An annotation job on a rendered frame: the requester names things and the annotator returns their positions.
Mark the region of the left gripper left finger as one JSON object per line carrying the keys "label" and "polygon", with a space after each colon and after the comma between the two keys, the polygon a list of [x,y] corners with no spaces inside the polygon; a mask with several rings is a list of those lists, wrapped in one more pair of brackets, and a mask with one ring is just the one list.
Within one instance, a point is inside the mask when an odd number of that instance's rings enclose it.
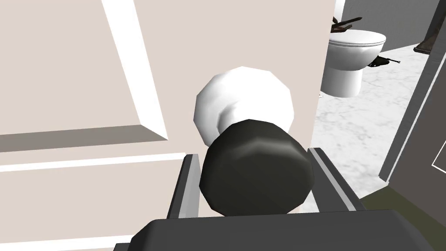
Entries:
{"label": "left gripper left finger", "polygon": [[197,154],[187,154],[182,162],[167,214],[168,219],[198,217],[200,178],[201,169],[199,165],[199,156]]}

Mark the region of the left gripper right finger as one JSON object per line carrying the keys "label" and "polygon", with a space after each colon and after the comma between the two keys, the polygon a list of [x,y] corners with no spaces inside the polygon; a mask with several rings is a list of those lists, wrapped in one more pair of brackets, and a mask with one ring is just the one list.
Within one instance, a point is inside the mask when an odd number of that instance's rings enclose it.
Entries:
{"label": "left gripper right finger", "polygon": [[309,148],[308,154],[314,172],[312,193],[319,212],[366,210],[321,148]]}

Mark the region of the black and white door knob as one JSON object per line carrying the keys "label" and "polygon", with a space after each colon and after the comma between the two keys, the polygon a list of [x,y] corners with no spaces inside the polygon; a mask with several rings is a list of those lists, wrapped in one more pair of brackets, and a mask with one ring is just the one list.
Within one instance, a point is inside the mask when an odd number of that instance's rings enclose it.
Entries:
{"label": "black and white door knob", "polygon": [[213,76],[193,121],[208,147],[200,190],[223,216],[287,214],[314,185],[308,152],[289,130],[291,93],[270,71],[237,67]]}

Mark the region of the beige panelled door leaf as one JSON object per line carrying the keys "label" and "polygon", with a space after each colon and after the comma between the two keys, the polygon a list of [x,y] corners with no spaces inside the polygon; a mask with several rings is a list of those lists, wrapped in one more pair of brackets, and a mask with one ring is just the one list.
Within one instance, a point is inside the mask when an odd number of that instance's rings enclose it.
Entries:
{"label": "beige panelled door leaf", "polygon": [[111,251],[164,219],[196,95],[239,66],[310,145],[336,0],[0,0],[0,251]]}

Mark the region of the white toilet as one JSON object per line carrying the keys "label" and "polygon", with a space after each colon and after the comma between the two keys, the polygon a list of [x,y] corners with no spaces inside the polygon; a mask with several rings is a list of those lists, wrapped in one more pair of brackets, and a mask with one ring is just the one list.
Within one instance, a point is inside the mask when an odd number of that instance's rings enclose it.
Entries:
{"label": "white toilet", "polygon": [[357,96],[363,70],[376,59],[385,41],[385,35],[373,31],[349,29],[331,33],[321,92],[338,98]]}

